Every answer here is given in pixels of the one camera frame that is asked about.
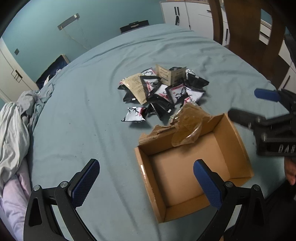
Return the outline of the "person's right hand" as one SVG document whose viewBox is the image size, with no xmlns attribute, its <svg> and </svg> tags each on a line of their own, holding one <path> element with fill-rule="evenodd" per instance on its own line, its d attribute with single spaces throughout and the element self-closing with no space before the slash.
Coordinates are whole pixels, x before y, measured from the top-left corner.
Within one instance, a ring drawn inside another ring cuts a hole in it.
<svg viewBox="0 0 296 241">
<path fill-rule="evenodd" d="M 285 177 L 290 183 L 290 185 L 295 185 L 295 176 L 296 176 L 296 163 L 295 159 L 290 157 L 285 157 Z"/>
</svg>

